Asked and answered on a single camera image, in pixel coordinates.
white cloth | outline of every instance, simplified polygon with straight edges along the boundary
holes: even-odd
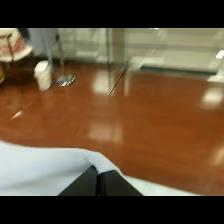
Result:
[[[58,195],[91,165],[98,173],[120,170],[98,152],[34,148],[0,141],[0,195]]]

trash bin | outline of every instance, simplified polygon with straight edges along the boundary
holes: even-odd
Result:
[[[40,91],[48,90],[52,84],[52,66],[48,61],[39,62],[34,69]]]

brown floor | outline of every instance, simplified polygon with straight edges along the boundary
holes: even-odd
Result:
[[[34,80],[11,78],[0,88],[0,139],[99,151],[129,176],[224,195],[223,84],[135,73],[108,95],[105,68],[67,71],[77,78],[70,87],[39,92]]]

shiny floor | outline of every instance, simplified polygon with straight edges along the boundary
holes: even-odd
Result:
[[[31,68],[8,74],[0,88],[2,140],[99,151],[125,175],[224,195],[224,84],[129,73],[108,95],[105,67],[66,71],[76,82],[46,92]]]

round metal base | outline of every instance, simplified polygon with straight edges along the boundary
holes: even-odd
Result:
[[[75,76],[73,75],[62,75],[56,80],[58,86],[69,86],[75,81]]]

